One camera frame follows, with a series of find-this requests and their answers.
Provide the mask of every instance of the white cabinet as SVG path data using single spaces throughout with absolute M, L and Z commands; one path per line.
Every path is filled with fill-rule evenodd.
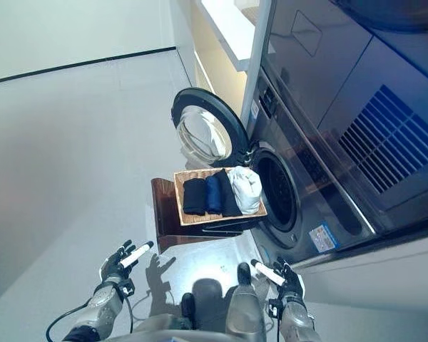
M 295 271 L 302 274 L 307 301 L 428 311 L 428 237 Z

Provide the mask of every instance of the folded white towel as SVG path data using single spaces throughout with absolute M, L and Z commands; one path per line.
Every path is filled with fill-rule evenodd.
M 237 166 L 228 173 L 236 204 L 244 215 L 255 214 L 260 206 L 262 183 L 251 169 Z

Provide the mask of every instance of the vent grille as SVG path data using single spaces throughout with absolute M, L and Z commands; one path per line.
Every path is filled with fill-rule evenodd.
M 428 124 L 385 85 L 339 144 L 379 193 L 428 164 Z

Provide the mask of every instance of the wall baseboard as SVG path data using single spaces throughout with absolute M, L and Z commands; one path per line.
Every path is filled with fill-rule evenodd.
M 52 71 L 74 68 L 76 66 L 86 66 L 88 64 L 101 63 L 101 62 L 106 62 L 106 61 L 114 61 L 115 59 L 143 56 L 143 55 L 149 55 L 151 53 L 159 53 L 159 52 L 172 51 L 172 50 L 176 50 L 176 47 L 171 46 L 169 48 L 157 48 L 155 50 L 147 50 L 147 51 L 141 51 L 141 52 L 135 52 L 135 53 L 127 53 L 126 55 L 105 57 L 105 58 L 100 58 L 100 59 L 94 59 L 92 61 L 67 64 L 66 66 L 56 66 L 54 68 L 47 68 L 47 69 L 42 69 L 42 70 L 37 70 L 37 71 L 31 71 L 29 73 L 20 73 L 18 75 L 0 78 L 0 82 L 11 81 L 11 80 L 15 80 L 17 78 L 23 78 L 23 77 L 27 77 L 27 76 L 39 75 L 40 73 L 50 73 Z

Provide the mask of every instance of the wooden stand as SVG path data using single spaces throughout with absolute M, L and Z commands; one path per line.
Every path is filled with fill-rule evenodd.
M 178 244 L 236 237 L 247 229 L 243 223 L 228 228 L 225 225 L 207 228 L 201 224 L 182 227 L 179 222 L 174 182 L 154 178 L 151 180 L 151 186 L 159 254 Z

